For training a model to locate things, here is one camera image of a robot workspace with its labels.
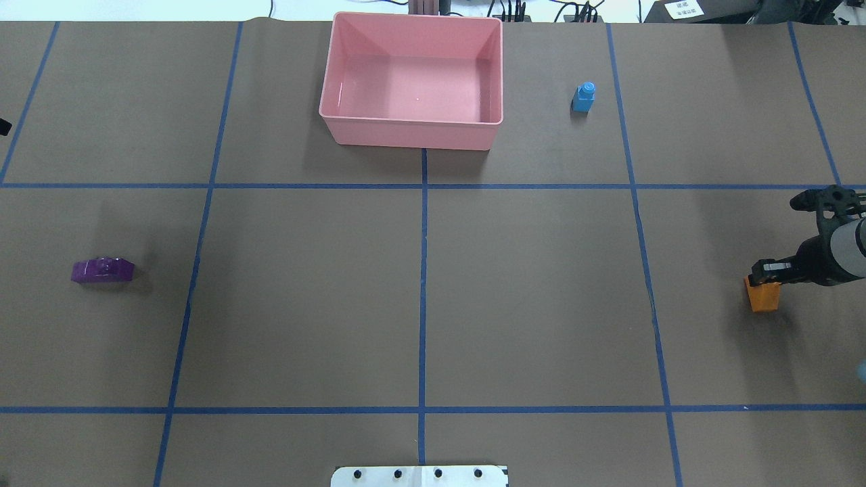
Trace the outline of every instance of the purple object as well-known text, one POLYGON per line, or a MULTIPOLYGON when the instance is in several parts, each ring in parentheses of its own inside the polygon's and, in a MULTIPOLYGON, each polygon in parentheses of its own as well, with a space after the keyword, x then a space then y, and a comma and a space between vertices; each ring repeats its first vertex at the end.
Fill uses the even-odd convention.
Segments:
POLYGON ((129 282, 135 264, 126 259, 100 257, 72 264, 72 280, 87 282, 129 282))

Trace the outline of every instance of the grid line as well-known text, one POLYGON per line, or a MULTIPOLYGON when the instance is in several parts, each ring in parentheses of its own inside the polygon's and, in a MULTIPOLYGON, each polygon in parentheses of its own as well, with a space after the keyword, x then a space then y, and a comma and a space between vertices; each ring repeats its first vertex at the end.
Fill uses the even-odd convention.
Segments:
MULTIPOLYGON (((646 283, 649 296, 649 308, 652 314, 652 328, 656 342, 656 363, 658 365, 658 376, 662 387, 662 400, 665 407, 670 407, 670 392, 668 389, 668 374, 664 366, 664 350, 662 348, 662 333, 658 327, 658 313, 656 312, 656 296, 652 288, 652 275, 650 274, 650 260, 647 257, 646 239, 643 236, 643 222, 641 221, 640 202, 637 197, 637 185, 635 180, 635 168, 631 160, 631 146, 629 144, 629 131, 625 123, 625 107, 623 105, 623 93, 619 84, 619 72, 617 70, 617 51, 613 42, 613 29, 608 23, 607 42, 611 53, 611 70, 613 71, 613 87, 617 95, 617 109, 619 110, 619 126, 623 136, 623 150, 625 165, 629 173, 629 185, 631 190, 631 206, 635 213, 635 225, 637 227, 637 243, 641 250, 641 262, 643 265, 643 280, 646 283)), ((677 487, 682 487, 682 469, 680 468, 680 453, 676 446, 676 429, 674 427, 674 415, 668 410, 665 412, 668 423, 668 441, 670 443, 670 456, 674 469, 674 480, 677 487)))
POLYGON ((196 243, 196 255, 192 264, 192 272, 190 276, 190 288, 186 295, 186 307, 184 310, 184 321, 180 328, 180 338, 178 339, 178 353, 174 362, 174 372, 171 376, 171 388, 169 389, 168 406, 165 412, 165 422, 163 424, 162 439, 159 441, 159 455, 157 456, 157 466, 153 473, 153 487, 159 487, 162 481, 162 471, 165 466, 165 453, 168 450, 168 441, 171 435, 171 420, 174 416, 175 400, 178 396, 178 382, 180 381, 180 370, 184 362, 184 349, 186 347, 186 337, 190 329, 190 316, 192 313, 192 297, 196 290, 198 279, 198 268, 201 264, 202 246, 204 244, 204 233, 207 231, 208 218, 210 216, 210 203, 213 200, 214 184, 217 180, 217 169, 219 167, 220 150, 223 145, 223 134, 225 132, 225 121, 229 116, 229 101, 231 100, 231 87, 235 78, 235 68, 237 67, 237 54, 241 47, 241 35, 243 33, 243 22, 237 23, 237 32, 235 34, 235 46, 231 55, 231 67, 229 68, 229 76, 225 86, 225 97, 223 99, 223 112, 220 115, 219 128, 216 133, 216 144, 214 146, 214 158, 210 166, 210 182, 208 183, 208 193, 204 199, 204 210, 202 211, 202 223, 198 229, 198 242, 196 243))
MULTIPOLYGON (((421 190, 423 184, 344 184, 344 183, 2 183, 7 189, 210 189, 215 190, 421 190)), ((790 190, 822 189, 826 185, 748 185, 679 183, 562 183, 562 184, 427 184, 429 191, 440 190, 790 190)), ((846 185, 863 190, 866 185, 846 185)))
POLYGON ((39 69, 36 70, 36 76, 33 78, 33 84, 30 85, 30 91, 27 93, 27 100, 24 102, 24 108, 21 110, 21 117, 18 118, 18 123, 15 127, 15 133, 12 135, 12 141, 9 144, 9 150, 6 152, 6 159, 3 160, 3 167, 0 168, 0 184, 6 179, 6 172, 9 170, 9 165, 12 163, 12 155, 15 154, 15 147, 18 145, 18 137, 21 137, 21 131, 24 129, 24 122, 27 121, 27 113, 30 111, 30 103, 33 102, 33 97, 36 96, 36 89, 39 88, 39 81, 42 79, 42 72, 45 71, 45 64, 48 63, 48 56, 51 54, 51 48, 54 46, 54 40, 57 37, 57 30, 60 28, 60 23, 55 22, 51 29, 51 36, 48 37, 48 44, 45 46, 45 52, 42 54, 42 60, 39 62, 39 69))
POLYGON ((421 288, 418 316, 418 464, 427 463, 425 433, 427 406, 427 149, 421 149, 421 288))
MULTIPOLYGON (((0 414, 166 414, 168 407, 0 406, 0 414)), ((866 403, 684 404, 631 406, 176 406, 175 415, 340 415, 340 414, 636 414, 712 412, 866 411, 866 403)))
POLYGON ((794 33, 794 23, 788 21, 788 35, 791 37, 791 47, 794 49, 794 59, 797 60, 797 70, 800 73, 800 80, 803 82, 803 91, 806 93, 806 100, 809 101, 809 109, 812 112, 812 118, 815 119, 815 127, 818 128, 818 135, 821 137, 821 145, 824 147, 824 153, 827 155, 827 162, 830 163, 830 170, 833 172, 833 180, 837 185, 842 184, 842 179, 839 177, 839 171, 836 168, 836 161, 833 160, 833 153, 830 151, 830 144, 827 142, 827 135, 824 133, 824 124, 821 123, 821 117, 818 115, 818 108, 815 107, 815 101, 811 96, 809 89, 809 81, 806 79, 806 72, 803 68, 803 59, 800 58, 800 47, 797 44, 797 35, 794 33))

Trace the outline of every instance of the plastic bin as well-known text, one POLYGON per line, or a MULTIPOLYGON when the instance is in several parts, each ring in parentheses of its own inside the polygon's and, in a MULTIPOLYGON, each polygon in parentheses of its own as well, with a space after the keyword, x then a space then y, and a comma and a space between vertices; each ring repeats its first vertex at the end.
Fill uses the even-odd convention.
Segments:
POLYGON ((502 22, 339 12, 319 114, 340 144, 489 150, 502 123, 502 22))

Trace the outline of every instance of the blue block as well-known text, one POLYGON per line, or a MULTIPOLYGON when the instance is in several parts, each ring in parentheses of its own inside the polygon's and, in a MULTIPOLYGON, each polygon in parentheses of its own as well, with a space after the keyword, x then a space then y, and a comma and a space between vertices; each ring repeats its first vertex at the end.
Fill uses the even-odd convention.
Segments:
POLYGON ((595 85, 590 81, 580 85, 572 98, 572 111, 589 112, 595 101, 595 85))

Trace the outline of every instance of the orange toy block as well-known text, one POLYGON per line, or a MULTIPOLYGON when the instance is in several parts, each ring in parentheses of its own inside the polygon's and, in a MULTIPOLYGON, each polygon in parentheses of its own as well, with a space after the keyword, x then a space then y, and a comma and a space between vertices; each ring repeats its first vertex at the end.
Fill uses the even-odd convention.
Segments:
POLYGON ((749 303, 754 313, 769 313, 779 309, 779 294, 782 284, 769 282, 760 286, 750 286, 749 278, 746 277, 746 291, 749 293, 749 303))

